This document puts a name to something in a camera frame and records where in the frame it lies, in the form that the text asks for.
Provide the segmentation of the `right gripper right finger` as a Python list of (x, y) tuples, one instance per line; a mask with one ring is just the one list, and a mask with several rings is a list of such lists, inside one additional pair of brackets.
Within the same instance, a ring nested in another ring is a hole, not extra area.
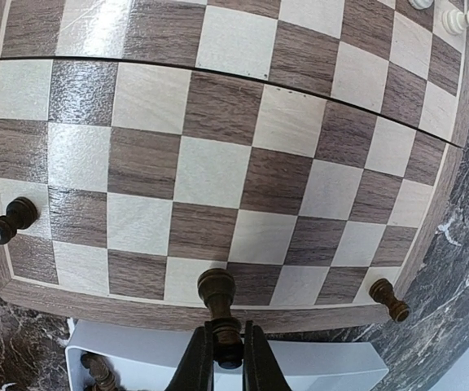
[(291, 391), (262, 328), (245, 323), (243, 391)]

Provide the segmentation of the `wooden chess board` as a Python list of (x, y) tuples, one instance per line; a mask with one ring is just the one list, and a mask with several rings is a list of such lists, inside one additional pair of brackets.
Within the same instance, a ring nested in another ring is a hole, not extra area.
[(155, 329), (236, 283), (268, 332), (382, 323), (454, 184), (469, 29), (439, 1), (0, 1), (0, 296)]

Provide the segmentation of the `dark tall chess piece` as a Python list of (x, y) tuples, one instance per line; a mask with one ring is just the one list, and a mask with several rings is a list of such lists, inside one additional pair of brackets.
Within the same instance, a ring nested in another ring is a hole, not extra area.
[(234, 278), (225, 269), (213, 268), (200, 275), (197, 288), (211, 317), (214, 360), (224, 369), (240, 367), (243, 363), (241, 323), (230, 310), (236, 292)]

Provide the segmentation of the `dark rook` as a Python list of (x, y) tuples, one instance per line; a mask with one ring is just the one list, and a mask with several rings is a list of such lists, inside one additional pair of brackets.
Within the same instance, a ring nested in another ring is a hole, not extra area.
[(376, 280), (369, 290), (373, 301), (385, 305), (390, 318), (396, 323), (404, 322), (410, 315), (410, 307), (396, 298), (393, 285), (387, 279)]

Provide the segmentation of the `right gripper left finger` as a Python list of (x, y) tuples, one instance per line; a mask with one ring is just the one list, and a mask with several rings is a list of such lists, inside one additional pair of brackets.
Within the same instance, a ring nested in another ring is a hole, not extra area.
[(166, 391), (213, 390), (214, 339), (213, 326), (206, 323), (197, 327)]

